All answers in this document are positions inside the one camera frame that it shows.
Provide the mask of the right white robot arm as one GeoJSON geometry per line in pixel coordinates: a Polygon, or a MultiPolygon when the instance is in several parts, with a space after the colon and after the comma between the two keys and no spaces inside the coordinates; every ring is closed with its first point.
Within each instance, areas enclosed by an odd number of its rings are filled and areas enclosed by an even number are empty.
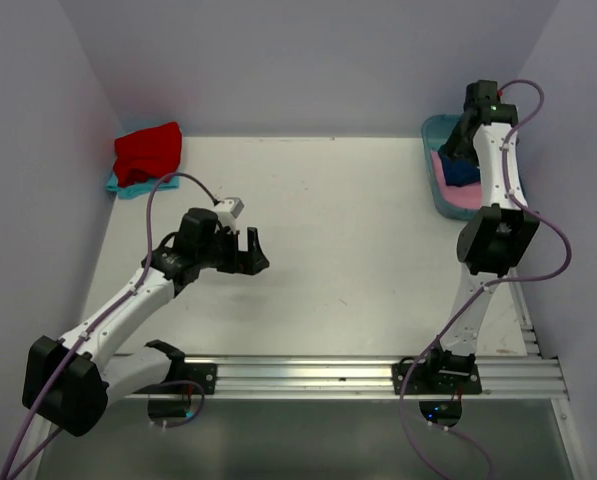
{"type": "Polygon", "coordinates": [[[518,265],[539,227],[538,219],[517,205],[524,198],[512,131],[517,123],[517,109],[502,101],[497,83],[478,80],[467,86],[463,113],[435,152],[440,183],[455,192],[469,186],[453,177],[456,167],[478,171],[480,207],[457,240],[461,277],[452,324],[410,375],[409,394],[482,391],[476,366],[481,326],[497,287],[518,265]]]}

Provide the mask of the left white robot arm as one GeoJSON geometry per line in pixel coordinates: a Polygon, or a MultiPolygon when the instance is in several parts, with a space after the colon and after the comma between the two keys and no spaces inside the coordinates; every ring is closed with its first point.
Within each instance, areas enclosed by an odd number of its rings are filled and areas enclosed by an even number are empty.
{"type": "Polygon", "coordinates": [[[201,271],[256,275],[269,261],[254,227],[239,248],[237,197],[213,208],[191,208],[131,280],[94,316],[54,340],[40,337],[30,348],[22,403],[73,436],[89,432],[108,406],[146,388],[204,395],[202,377],[185,365],[184,353],[152,340],[116,359],[119,347],[160,308],[195,282],[201,271]]]}

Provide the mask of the navy blue t-shirt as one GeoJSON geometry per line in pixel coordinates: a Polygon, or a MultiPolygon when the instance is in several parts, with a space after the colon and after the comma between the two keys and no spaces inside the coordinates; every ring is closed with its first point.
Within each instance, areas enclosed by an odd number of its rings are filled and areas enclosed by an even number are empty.
{"type": "Polygon", "coordinates": [[[452,160],[439,153],[445,184],[452,187],[466,187],[480,182],[480,170],[464,159],[452,160]]]}

